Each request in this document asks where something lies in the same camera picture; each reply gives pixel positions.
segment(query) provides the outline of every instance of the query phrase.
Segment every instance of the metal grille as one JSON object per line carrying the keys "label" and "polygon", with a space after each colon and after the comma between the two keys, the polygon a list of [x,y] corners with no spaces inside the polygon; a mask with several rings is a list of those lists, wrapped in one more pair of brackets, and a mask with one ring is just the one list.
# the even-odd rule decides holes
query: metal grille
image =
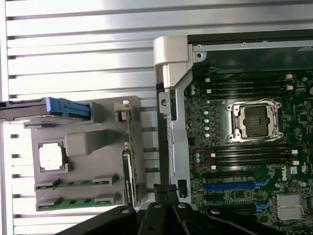
{"label": "metal grille", "polygon": [[[137,95],[142,105],[146,167],[158,168],[153,39],[313,28],[310,2],[2,0],[2,99]],[[5,124],[2,139],[1,186],[5,191],[1,199],[6,209],[2,208],[1,215],[7,234],[53,234],[107,209],[35,212],[30,133],[21,125]],[[152,188],[159,183],[159,174],[148,173],[148,181]]]}

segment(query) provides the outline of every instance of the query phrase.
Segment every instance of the white label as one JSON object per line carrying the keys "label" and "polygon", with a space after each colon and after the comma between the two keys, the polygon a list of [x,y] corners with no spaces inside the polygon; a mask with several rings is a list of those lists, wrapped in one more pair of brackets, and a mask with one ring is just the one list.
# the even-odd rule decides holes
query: white label
{"label": "white label", "polygon": [[302,173],[307,173],[307,166],[306,165],[303,165],[302,167],[301,167],[301,171],[302,171]]}
{"label": "white label", "polygon": [[297,167],[296,167],[296,166],[290,167],[290,174],[291,174],[291,175],[298,174],[298,170],[297,170]]}
{"label": "white label", "polygon": [[282,181],[287,181],[287,168],[286,168],[286,166],[282,167]]}

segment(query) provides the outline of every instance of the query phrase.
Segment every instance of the cpu socket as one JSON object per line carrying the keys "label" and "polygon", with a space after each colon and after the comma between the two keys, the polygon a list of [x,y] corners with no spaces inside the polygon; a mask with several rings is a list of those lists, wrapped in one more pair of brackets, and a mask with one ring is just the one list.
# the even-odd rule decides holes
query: cpu socket
{"label": "cpu socket", "polygon": [[278,109],[281,104],[272,100],[235,102],[226,108],[232,113],[233,133],[230,141],[273,141],[282,138],[278,128]]}

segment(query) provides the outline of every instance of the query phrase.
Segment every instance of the capacitor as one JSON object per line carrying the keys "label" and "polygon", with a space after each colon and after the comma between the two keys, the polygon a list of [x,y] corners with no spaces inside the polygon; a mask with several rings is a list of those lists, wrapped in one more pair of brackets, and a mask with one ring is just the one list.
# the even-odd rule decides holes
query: capacitor
{"label": "capacitor", "polygon": [[305,188],[307,186],[307,183],[299,181],[298,184],[300,185],[300,187]]}

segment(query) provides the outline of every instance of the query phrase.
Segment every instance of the heatsink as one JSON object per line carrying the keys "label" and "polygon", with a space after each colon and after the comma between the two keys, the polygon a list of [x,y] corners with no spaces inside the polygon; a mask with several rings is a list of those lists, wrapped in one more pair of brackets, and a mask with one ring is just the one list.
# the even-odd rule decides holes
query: heatsink
{"label": "heatsink", "polygon": [[303,207],[300,194],[278,194],[277,216],[281,220],[303,219]]}

